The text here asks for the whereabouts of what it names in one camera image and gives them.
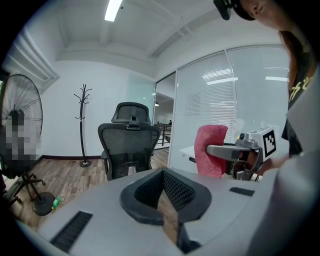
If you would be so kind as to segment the person's right hand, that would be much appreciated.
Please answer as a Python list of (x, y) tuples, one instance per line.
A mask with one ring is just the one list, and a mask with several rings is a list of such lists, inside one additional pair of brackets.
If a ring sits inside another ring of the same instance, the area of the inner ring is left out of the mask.
[(240, 152), (239, 160), (245, 161), (246, 167), (252, 168), (258, 159), (258, 153), (256, 151), (244, 151)]

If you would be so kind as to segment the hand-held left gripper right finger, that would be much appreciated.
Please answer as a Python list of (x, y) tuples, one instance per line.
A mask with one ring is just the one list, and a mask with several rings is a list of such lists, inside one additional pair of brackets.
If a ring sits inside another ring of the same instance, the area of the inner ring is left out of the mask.
[(185, 223), (199, 220), (209, 208), (212, 196), (201, 185), (171, 169), (162, 169), (163, 190), (177, 211), (176, 245), (185, 254), (201, 247), (200, 243), (189, 238)]

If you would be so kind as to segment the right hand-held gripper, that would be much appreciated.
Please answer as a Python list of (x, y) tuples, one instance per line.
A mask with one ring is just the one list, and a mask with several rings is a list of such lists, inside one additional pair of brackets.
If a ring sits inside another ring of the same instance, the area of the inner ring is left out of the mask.
[[(258, 180), (265, 161), (277, 151), (276, 136), (273, 127), (263, 127), (247, 133), (241, 133), (234, 144), (208, 145), (206, 153), (232, 165), (227, 172), (235, 180), (250, 181), (253, 176)], [(251, 152), (257, 154), (255, 162), (246, 167)]]

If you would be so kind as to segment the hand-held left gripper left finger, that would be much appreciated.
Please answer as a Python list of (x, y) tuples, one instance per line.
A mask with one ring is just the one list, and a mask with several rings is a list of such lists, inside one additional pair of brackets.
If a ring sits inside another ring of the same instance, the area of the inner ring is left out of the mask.
[(120, 194), (120, 204), (138, 223), (162, 226), (164, 216), (158, 211), (158, 202), (163, 189), (164, 175), (160, 168), (126, 186)]

